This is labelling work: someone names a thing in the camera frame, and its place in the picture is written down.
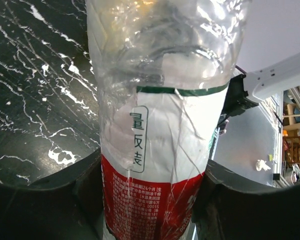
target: bottle label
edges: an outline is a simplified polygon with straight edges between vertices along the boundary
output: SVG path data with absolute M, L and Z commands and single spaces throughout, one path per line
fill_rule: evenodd
M 118 164 L 122 159 L 109 144 L 101 145 L 104 216 L 111 235 L 104 240 L 180 239 L 191 219 L 227 87 L 137 88 L 137 104 L 127 112 L 134 144 L 129 167 Z

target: red label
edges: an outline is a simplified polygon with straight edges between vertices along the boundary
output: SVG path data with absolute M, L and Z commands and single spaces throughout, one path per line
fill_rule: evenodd
M 104 156 L 101 166 L 105 222 L 117 240 L 178 240 L 183 235 L 203 174 L 171 184 L 125 177 Z

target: white wall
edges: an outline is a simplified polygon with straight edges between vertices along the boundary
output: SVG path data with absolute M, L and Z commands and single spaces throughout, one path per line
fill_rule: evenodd
M 259 70 L 300 52 L 300 0 L 253 0 L 237 65 Z

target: green stripe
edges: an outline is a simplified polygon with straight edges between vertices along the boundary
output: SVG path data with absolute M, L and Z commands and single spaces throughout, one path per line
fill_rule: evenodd
M 185 90 L 173 87 L 164 87 L 164 86 L 137 86 L 137 93 L 146 93 L 146 94 L 176 94 L 176 90 L 183 97 L 197 97 L 197 96 L 207 96 L 211 94 L 219 93 L 225 90 L 228 87 L 229 83 L 212 87 L 208 89 L 195 89 L 195 90 Z

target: black marble surface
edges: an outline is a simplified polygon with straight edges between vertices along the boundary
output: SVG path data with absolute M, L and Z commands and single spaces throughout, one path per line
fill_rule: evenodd
M 85 0 L 0 0 L 0 183 L 80 161 L 98 132 Z

